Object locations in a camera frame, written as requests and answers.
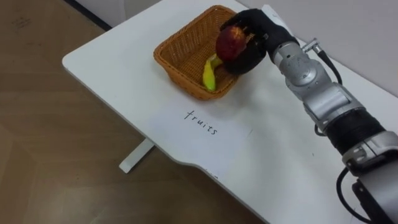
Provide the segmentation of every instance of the robotic arm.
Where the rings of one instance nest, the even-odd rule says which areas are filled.
[[[285,76],[287,87],[303,102],[315,131],[327,136],[343,157],[346,168],[337,181],[343,205],[365,223],[398,224],[398,136],[386,131],[343,87],[340,75],[317,40],[301,48],[285,28],[259,9],[236,14],[221,30],[230,25],[239,26],[252,39],[236,60],[224,63],[227,71],[246,73],[268,53]],[[307,55],[310,50],[331,67],[338,83],[332,82],[320,62]],[[341,181],[348,171],[358,177],[352,189],[371,220],[358,215],[341,194]]]

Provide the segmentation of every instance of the white wall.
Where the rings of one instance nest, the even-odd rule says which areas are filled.
[[[300,39],[398,96],[398,0],[239,0],[269,4]]]

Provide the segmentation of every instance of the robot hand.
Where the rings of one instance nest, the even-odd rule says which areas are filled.
[[[248,9],[237,13],[226,21],[220,30],[227,26],[240,27],[250,37],[245,50],[231,61],[224,63],[232,74],[242,75],[252,70],[268,54],[272,56],[280,44],[297,40],[282,26],[278,26],[260,9]]]

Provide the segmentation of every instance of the silver arm segment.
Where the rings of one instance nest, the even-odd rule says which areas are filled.
[[[287,87],[303,101],[305,111],[323,131],[339,115],[364,106],[343,86],[333,83],[322,64],[295,42],[279,46],[274,63],[285,75]]]
[[[307,44],[303,49],[295,42],[286,42],[271,57],[285,76],[287,87],[303,102],[305,111],[314,123],[325,132],[342,115],[364,110],[365,107],[345,87],[332,82],[320,62],[310,59],[306,54],[310,49],[317,53],[321,51],[316,42]],[[396,155],[397,159],[388,159],[391,154],[393,157]],[[380,131],[344,150],[342,156],[346,167],[358,176],[360,184],[385,214],[398,224],[397,134]],[[353,171],[353,163],[361,169]]]

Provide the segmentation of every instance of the robot finger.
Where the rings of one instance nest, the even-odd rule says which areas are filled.
[[[251,40],[235,60],[224,62],[224,68],[233,75],[242,75],[254,69],[265,56],[266,52],[258,48],[255,40]]]

